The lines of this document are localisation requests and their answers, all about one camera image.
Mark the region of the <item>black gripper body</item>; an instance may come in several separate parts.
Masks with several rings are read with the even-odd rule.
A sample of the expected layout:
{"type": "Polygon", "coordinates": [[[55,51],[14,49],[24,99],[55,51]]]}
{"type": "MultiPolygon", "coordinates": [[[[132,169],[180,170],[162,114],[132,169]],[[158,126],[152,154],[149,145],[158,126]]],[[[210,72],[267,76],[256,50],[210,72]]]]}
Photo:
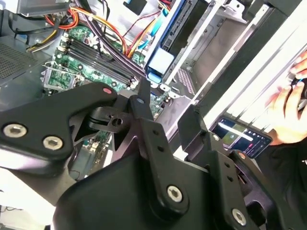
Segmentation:
{"type": "Polygon", "coordinates": [[[215,230],[210,175],[171,153],[132,154],[68,189],[57,230],[215,230]]]}

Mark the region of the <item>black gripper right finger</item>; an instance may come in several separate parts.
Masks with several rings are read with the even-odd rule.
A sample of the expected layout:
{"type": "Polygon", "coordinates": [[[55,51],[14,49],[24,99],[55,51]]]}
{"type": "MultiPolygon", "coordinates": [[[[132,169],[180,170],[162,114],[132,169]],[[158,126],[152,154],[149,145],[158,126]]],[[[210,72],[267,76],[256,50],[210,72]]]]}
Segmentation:
{"type": "Polygon", "coordinates": [[[276,219],[267,210],[253,208],[249,213],[234,162],[228,158],[221,140],[207,129],[195,106],[190,105],[180,118],[178,132],[186,160],[209,172],[210,203],[217,228],[257,230],[261,218],[265,218],[266,229],[274,230],[276,219]]]}

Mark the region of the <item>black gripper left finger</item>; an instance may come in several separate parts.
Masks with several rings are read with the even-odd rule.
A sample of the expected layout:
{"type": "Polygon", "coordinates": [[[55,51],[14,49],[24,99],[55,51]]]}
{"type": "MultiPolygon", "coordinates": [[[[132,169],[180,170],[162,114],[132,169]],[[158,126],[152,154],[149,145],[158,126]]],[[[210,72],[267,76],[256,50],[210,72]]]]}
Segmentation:
{"type": "Polygon", "coordinates": [[[73,148],[99,131],[112,134],[112,162],[137,153],[145,165],[150,202],[158,215],[184,215],[187,192],[176,176],[164,129],[153,120],[151,86],[142,79],[126,98],[94,82],[0,114],[0,165],[36,175],[56,176],[73,148]]]}

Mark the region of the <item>person's bare hand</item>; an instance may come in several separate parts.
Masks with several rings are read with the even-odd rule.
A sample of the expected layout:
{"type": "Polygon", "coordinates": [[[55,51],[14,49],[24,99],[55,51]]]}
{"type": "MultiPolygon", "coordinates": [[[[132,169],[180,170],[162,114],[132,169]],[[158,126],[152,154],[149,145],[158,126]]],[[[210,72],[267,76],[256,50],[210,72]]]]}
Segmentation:
{"type": "Polygon", "coordinates": [[[290,69],[299,80],[295,86],[287,85],[272,100],[268,114],[273,130],[269,133],[272,146],[298,143],[307,137],[307,109],[299,112],[298,105],[307,77],[307,52],[301,53],[290,69]]]}

